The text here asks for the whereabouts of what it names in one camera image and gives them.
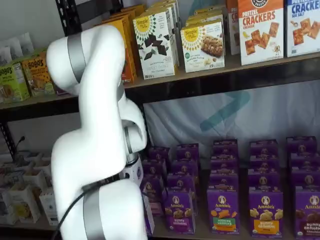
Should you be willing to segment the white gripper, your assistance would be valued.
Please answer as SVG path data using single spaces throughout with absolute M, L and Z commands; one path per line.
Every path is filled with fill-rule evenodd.
M 127 162 L 123 169 L 123 177 L 134 182 L 138 187 L 141 186 L 143 180 L 143 166 L 140 155 L 138 153 L 131 153 L 127 156 Z M 148 194 L 141 192 L 143 201 L 149 202 Z

